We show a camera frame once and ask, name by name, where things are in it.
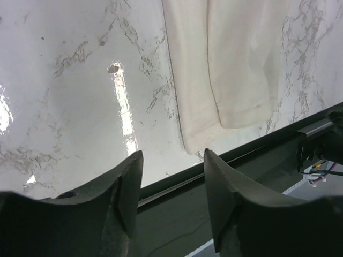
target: white marble surface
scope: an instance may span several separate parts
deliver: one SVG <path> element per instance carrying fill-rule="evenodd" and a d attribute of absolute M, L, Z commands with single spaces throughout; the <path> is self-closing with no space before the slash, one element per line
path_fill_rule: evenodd
<path fill-rule="evenodd" d="M 343 0 L 292 0 L 277 111 L 209 147 L 342 102 L 342 16 Z M 142 186 L 203 160 L 183 149 L 160 0 L 3 0 L 0 17 L 0 190 L 54 197 L 136 149 Z"/>

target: white fabric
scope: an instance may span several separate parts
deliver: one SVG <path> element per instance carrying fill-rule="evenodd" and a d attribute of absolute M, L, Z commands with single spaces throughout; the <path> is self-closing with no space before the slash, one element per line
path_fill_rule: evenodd
<path fill-rule="evenodd" d="M 162 0 L 187 153 L 271 117 L 286 0 Z"/>

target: black cable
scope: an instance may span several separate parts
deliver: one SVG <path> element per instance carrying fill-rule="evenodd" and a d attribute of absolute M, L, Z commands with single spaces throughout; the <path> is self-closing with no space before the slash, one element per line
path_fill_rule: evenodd
<path fill-rule="evenodd" d="M 311 170 L 310 172 L 301 172 L 302 174 L 310 175 L 310 174 L 332 174 L 336 176 L 342 176 L 343 177 L 343 172 L 339 171 L 333 171 L 333 170 Z"/>

